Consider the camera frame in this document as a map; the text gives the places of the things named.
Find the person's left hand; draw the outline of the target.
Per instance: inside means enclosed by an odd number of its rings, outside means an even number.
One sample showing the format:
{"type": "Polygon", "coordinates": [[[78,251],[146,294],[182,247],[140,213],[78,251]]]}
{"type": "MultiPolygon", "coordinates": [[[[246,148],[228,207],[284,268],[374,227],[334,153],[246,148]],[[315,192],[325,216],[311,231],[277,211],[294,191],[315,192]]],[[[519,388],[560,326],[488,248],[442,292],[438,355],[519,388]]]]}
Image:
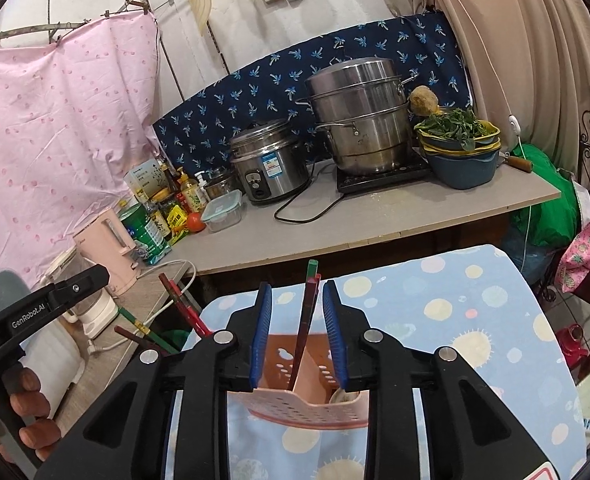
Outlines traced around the person's left hand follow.
{"type": "Polygon", "coordinates": [[[48,418],[50,404],[41,392],[39,377],[30,368],[19,374],[20,390],[10,396],[10,404],[20,417],[33,417],[34,422],[20,430],[20,438],[27,448],[36,452],[44,462],[60,442],[62,433],[53,419],[48,418]]]}

